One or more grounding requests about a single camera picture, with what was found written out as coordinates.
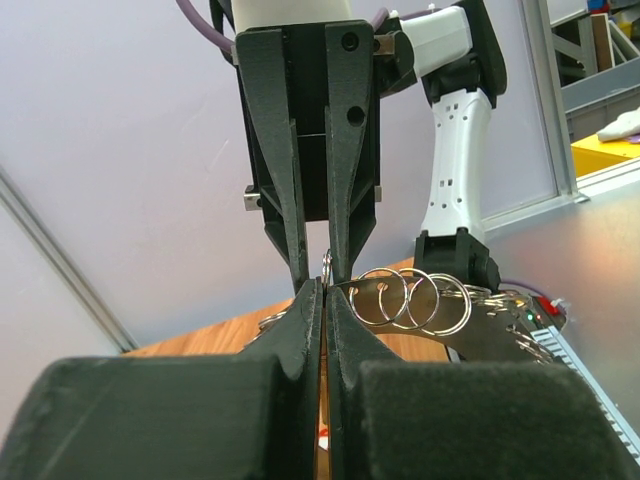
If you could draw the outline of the metal disc with keyrings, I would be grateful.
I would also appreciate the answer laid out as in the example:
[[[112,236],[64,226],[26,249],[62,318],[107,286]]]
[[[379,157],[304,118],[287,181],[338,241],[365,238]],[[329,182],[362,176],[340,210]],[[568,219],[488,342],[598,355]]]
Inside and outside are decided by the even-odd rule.
[[[534,336],[537,316],[527,293],[465,283],[416,267],[377,267],[341,283],[327,307],[327,347],[359,361],[387,358],[383,334],[426,339],[461,360],[554,363]]]

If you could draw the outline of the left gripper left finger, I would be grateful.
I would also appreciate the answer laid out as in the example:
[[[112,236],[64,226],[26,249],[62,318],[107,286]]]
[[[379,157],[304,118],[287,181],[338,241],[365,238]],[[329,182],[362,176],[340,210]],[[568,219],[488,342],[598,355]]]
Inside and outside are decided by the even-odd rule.
[[[323,289],[236,354],[76,357],[37,378],[1,450],[5,479],[311,479]]]

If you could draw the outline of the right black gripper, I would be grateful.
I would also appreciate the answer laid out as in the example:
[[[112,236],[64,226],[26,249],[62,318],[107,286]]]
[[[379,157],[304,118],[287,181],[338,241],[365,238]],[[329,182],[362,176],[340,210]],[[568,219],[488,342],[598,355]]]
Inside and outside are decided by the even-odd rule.
[[[334,281],[375,226],[378,71],[364,20],[249,29],[236,37],[253,186],[295,290],[309,279],[306,225],[329,222]]]

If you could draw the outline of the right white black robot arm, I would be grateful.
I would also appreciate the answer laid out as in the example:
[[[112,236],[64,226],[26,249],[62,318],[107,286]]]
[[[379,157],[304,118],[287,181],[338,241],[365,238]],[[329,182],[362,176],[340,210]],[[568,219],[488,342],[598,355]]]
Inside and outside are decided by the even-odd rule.
[[[414,265],[496,291],[478,169],[507,75],[484,3],[372,20],[347,1],[235,1],[231,12],[253,192],[293,286],[308,280],[306,226],[318,221],[335,280],[350,279],[376,223],[380,102],[418,84],[435,144]]]

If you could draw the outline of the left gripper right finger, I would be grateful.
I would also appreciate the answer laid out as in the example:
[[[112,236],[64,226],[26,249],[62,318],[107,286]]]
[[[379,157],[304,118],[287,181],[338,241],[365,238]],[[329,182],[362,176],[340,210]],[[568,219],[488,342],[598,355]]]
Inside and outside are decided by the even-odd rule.
[[[626,479],[630,454],[574,371],[413,363],[326,296],[335,479]]]

